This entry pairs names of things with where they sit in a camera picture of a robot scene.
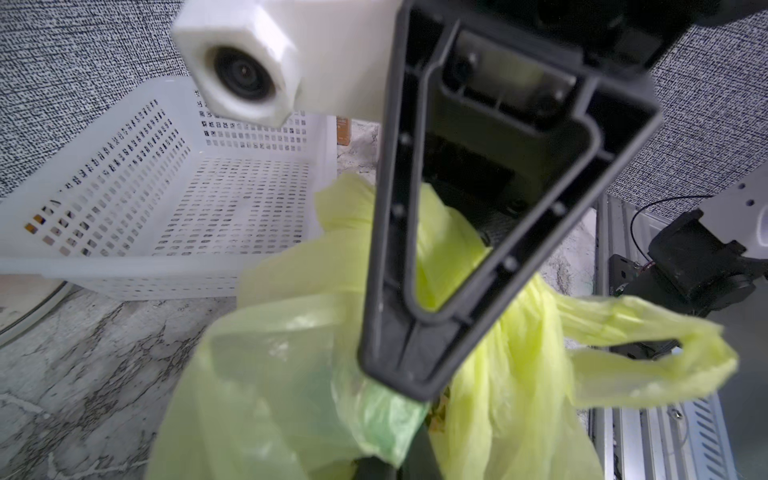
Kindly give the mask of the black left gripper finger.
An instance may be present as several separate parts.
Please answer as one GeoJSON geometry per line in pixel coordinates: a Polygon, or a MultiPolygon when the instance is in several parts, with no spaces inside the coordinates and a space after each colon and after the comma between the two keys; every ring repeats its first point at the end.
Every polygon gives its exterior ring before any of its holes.
{"type": "Polygon", "coordinates": [[[405,461],[394,467],[376,457],[358,462],[354,480],[442,480],[428,429],[422,425],[413,438],[405,461]]]}

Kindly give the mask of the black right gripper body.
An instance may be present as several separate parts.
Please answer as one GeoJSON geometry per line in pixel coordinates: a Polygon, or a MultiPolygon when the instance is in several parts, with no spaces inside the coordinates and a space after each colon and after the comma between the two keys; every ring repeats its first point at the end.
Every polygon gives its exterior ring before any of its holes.
{"type": "Polygon", "coordinates": [[[579,83],[627,81],[649,70],[692,26],[720,26],[764,11],[764,1],[416,1],[413,70],[438,64],[441,85],[538,128],[564,116],[579,83]]]}

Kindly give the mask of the yellow-green avocado plastic bag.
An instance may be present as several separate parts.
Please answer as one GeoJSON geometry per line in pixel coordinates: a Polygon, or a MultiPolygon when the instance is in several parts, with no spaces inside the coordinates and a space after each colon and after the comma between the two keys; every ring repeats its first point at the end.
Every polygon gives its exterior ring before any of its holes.
{"type": "Polygon", "coordinates": [[[349,479],[366,457],[402,466],[426,427],[446,479],[597,479],[579,410],[701,398],[738,369],[718,324],[534,276],[467,358],[462,323],[388,323],[377,362],[433,389],[401,396],[356,358],[374,201],[339,177],[315,197],[322,235],[245,272],[181,376],[148,478],[349,479]]]}

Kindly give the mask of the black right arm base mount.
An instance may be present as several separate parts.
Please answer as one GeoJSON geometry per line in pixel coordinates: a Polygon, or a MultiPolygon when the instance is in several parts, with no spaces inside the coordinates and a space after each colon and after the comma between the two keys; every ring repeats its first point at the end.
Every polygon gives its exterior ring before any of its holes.
{"type": "MultiPolygon", "coordinates": [[[[607,261],[609,294],[630,295],[677,313],[706,318],[711,309],[697,307],[679,295],[671,282],[655,266],[641,267],[625,257],[613,254],[607,261]]],[[[656,360],[680,347],[676,339],[641,340],[610,347],[616,353],[633,360],[656,360]]]]}

